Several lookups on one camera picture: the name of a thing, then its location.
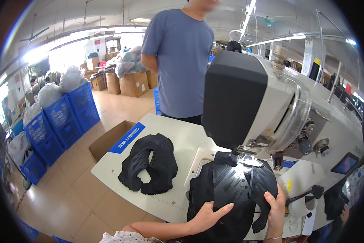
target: ceiling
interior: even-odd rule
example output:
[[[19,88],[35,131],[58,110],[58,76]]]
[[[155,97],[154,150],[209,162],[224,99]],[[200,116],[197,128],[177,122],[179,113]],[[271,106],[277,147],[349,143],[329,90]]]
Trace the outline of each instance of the ceiling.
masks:
[[[214,31],[216,40],[228,42],[229,32],[241,28],[240,23],[245,19],[245,13],[242,11],[245,10],[246,3],[250,1],[221,0],[220,7],[205,17],[205,21]],[[83,26],[86,0],[38,0],[30,6],[14,36],[4,63],[7,64],[13,60],[21,50],[63,32],[123,23],[148,25],[149,20],[156,13],[166,9],[183,8],[186,3],[186,0],[92,0],[87,3],[86,25]],[[349,38],[356,40],[350,34],[340,10],[329,0],[257,0],[256,11],[248,22],[247,40],[259,42],[289,33],[316,32],[318,31],[316,9],[330,18]],[[325,33],[338,33],[325,18],[322,18],[322,26]],[[29,46],[26,41],[19,42],[20,39],[29,38],[32,30],[33,33],[37,33],[45,27],[50,28]],[[303,41],[291,41],[288,47],[303,55],[302,44]],[[343,43],[342,46],[327,44],[327,54],[344,62],[348,55],[341,53],[348,49],[348,45],[348,43]]]

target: wrist bracelet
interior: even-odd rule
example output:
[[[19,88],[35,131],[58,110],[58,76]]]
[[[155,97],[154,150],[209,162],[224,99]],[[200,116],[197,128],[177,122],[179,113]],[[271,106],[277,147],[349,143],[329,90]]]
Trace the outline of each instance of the wrist bracelet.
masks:
[[[282,234],[278,237],[275,237],[275,238],[267,238],[266,236],[264,237],[266,240],[276,240],[276,239],[279,239],[282,237]]]

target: blue t-shirt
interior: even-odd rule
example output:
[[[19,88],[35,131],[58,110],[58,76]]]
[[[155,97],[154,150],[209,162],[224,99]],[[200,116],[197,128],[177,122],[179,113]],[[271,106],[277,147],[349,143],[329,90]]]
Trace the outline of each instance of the blue t-shirt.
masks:
[[[202,114],[205,72],[214,34],[205,21],[180,9],[159,12],[144,36],[141,53],[157,55],[161,111],[176,118]]]

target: industrial sewing machine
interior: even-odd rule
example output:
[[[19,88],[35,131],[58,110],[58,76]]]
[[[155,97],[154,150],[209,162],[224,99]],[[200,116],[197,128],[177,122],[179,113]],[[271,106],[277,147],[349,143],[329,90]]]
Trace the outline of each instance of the industrial sewing machine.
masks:
[[[202,123],[238,166],[267,161],[291,202],[305,199],[314,186],[320,194],[327,191],[357,168],[362,126],[322,84],[285,68],[286,49],[275,46],[273,54],[275,60],[268,61],[221,52],[206,73]],[[185,188],[215,153],[198,149]],[[296,163],[288,169],[284,161]]]

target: blue label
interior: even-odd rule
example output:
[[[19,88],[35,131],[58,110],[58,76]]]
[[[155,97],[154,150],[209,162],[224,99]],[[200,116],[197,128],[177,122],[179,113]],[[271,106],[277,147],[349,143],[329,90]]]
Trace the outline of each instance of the blue label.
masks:
[[[112,153],[122,153],[126,147],[141,133],[146,127],[141,123],[136,123],[122,138],[109,150]]]

